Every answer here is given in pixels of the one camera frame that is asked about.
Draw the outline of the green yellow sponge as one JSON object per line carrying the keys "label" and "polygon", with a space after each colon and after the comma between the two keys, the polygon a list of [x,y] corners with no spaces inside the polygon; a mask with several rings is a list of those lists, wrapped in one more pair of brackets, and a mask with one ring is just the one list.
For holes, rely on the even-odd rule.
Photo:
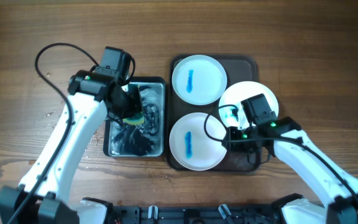
{"label": "green yellow sponge", "polygon": [[142,113],[137,113],[132,117],[129,118],[124,118],[122,120],[124,123],[129,124],[129,125],[140,125],[143,124],[145,121],[144,115]]}

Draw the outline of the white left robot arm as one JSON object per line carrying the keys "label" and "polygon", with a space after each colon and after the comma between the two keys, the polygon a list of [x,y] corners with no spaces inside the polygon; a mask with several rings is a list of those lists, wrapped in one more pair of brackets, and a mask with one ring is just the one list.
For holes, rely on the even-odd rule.
{"label": "white left robot arm", "polygon": [[32,168],[16,188],[0,191],[3,223],[107,223],[112,204],[84,198],[69,205],[71,183],[85,149],[109,114],[141,114],[137,85],[117,72],[80,70],[72,76],[63,113]]}

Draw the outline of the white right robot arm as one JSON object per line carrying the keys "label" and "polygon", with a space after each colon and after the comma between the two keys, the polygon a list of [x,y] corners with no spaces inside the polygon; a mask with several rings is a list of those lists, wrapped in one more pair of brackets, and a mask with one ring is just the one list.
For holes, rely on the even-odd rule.
{"label": "white right robot arm", "polygon": [[318,196],[321,205],[296,195],[280,202],[278,210],[285,223],[358,223],[358,178],[316,147],[293,119],[271,120],[245,130],[230,127],[222,145],[244,152],[266,148]]}

